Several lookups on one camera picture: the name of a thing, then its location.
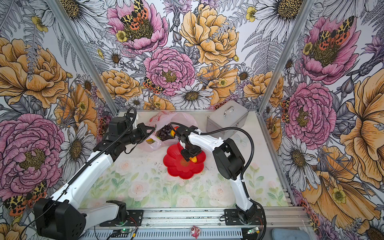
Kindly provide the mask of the red orange peach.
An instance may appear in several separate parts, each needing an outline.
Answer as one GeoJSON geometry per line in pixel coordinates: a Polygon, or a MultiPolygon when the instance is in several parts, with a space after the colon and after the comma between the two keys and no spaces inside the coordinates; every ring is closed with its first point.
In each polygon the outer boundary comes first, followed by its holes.
{"type": "Polygon", "coordinates": [[[170,133],[170,134],[171,134],[172,137],[175,137],[178,128],[179,128],[179,127],[174,127],[174,129],[171,130],[171,133],[170,133]]]}

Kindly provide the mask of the dark purple grapes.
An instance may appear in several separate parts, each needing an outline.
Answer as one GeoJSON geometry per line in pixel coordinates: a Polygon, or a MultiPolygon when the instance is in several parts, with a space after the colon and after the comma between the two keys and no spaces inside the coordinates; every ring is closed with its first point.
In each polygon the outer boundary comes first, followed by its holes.
{"type": "Polygon", "coordinates": [[[156,137],[162,142],[164,142],[167,140],[174,139],[175,134],[173,134],[173,128],[170,125],[165,125],[156,132],[156,137]]]}

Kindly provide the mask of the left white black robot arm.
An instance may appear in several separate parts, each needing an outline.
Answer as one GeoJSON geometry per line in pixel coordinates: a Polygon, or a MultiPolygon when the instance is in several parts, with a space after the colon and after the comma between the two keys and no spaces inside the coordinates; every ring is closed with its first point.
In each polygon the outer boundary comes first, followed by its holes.
{"type": "Polygon", "coordinates": [[[54,240],[77,240],[86,230],[104,222],[124,225],[128,221],[126,204],[109,200],[98,207],[81,209],[80,205],[98,178],[114,163],[127,145],[146,140],[155,127],[143,123],[125,130],[113,128],[96,145],[77,173],[50,198],[34,205],[37,233],[54,240]]]}

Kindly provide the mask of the yellow bell pepper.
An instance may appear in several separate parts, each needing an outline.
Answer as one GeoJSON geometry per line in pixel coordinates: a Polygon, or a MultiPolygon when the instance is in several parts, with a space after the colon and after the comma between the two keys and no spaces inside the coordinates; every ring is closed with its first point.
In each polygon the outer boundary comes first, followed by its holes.
{"type": "Polygon", "coordinates": [[[149,138],[149,139],[146,140],[146,143],[149,144],[149,145],[151,145],[151,144],[153,144],[153,143],[155,143],[155,142],[156,142],[156,141],[153,140],[153,139],[151,139],[151,138],[149,138]]]}

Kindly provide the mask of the red flower-shaped plate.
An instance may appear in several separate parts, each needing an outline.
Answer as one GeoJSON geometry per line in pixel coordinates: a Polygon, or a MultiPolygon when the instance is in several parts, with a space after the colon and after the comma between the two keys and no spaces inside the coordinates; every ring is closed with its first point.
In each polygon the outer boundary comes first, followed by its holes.
{"type": "Polygon", "coordinates": [[[167,167],[168,174],[173,177],[180,177],[188,180],[196,174],[200,174],[204,169],[204,162],[207,158],[204,151],[197,157],[196,161],[187,161],[182,156],[183,147],[180,143],[168,147],[167,154],[163,158],[163,163],[167,167]]]}

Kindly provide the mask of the pink plastic bag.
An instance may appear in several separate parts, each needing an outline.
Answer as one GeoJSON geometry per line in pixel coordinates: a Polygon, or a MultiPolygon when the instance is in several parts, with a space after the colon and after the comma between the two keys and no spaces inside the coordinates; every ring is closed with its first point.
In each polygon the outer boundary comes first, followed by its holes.
{"type": "Polygon", "coordinates": [[[139,149],[146,152],[154,152],[163,147],[169,147],[177,143],[177,139],[171,139],[162,142],[156,137],[156,132],[160,130],[163,126],[168,125],[171,122],[180,123],[187,127],[198,126],[196,119],[188,113],[185,112],[173,112],[173,111],[160,111],[160,112],[140,112],[139,113],[139,122],[143,122],[146,126],[156,127],[154,133],[152,133],[149,138],[155,140],[156,142],[149,145],[146,143],[146,140],[139,144],[139,149]]]}

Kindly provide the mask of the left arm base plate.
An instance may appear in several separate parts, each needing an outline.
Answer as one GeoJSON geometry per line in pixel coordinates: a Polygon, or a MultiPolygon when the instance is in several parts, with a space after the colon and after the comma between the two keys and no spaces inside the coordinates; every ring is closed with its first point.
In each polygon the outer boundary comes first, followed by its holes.
{"type": "Polygon", "coordinates": [[[143,210],[126,210],[120,225],[123,227],[140,227],[144,218],[143,215],[143,210]]]}

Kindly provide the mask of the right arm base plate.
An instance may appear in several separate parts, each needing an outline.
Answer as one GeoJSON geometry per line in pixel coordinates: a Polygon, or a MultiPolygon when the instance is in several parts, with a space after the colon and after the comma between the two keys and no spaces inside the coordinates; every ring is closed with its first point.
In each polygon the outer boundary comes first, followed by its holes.
{"type": "Polygon", "coordinates": [[[266,224],[261,209],[246,212],[238,209],[225,209],[224,217],[227,226],[261,226],[266,224]]]}

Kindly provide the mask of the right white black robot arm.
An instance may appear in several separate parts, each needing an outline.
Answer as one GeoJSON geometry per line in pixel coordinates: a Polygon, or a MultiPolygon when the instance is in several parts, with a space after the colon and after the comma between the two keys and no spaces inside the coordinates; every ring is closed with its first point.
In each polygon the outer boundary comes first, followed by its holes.
{"type": "Polygon", "coordinates": [[[187,161],[196,158],[203,149],[212,152],[219,173],[231,182],[239,219],[248,225],[258,210],[257,202],[250,197],[244,180],[244,173],[254,157],[255,145],[248,132],[240,128],[233,129],[242,132],[250,141],[251,153],[247,162],[236,143],[230,138],[223,140],[194,130],[175,133],[175,137],[178,138],[182,146],[181,154],[187,161]]]}

